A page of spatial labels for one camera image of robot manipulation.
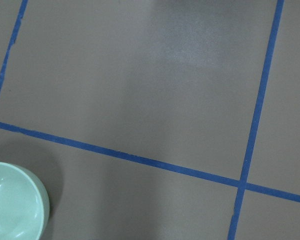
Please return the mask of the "empty green bowl near ice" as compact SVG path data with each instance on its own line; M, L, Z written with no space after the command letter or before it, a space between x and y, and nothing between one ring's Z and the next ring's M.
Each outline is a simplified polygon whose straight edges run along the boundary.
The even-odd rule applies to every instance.
M0 162L0 240L39 240L50 216L50 200L31 171Z

